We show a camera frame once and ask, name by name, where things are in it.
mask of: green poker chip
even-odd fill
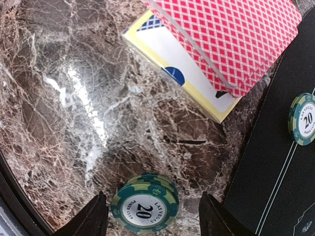
[[[157,175],[131,178],[114,196],[111,210],[126,229],[137,233],[158,232],[175,219],[179,201],[175,189]]]
[[[289,111],[289,133],[301,146],[309,145],[315,139],[315,96],[303,93],[296,97]]]

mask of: brown marble table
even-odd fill
[[[315,0],[297,0],[304,14]],[[270,70],[222,125],[124,43],[138,0],[0,0],[0,149],[54,228],[133,175],[172,179],[181,209],[160,235],[198,235],[202,191],[220,200]],[[128,236],[111,218],[109,236]]]

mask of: red checkered card back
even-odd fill
[[[291,0],[142,0],[216,90],[240,97],[298,34]]]

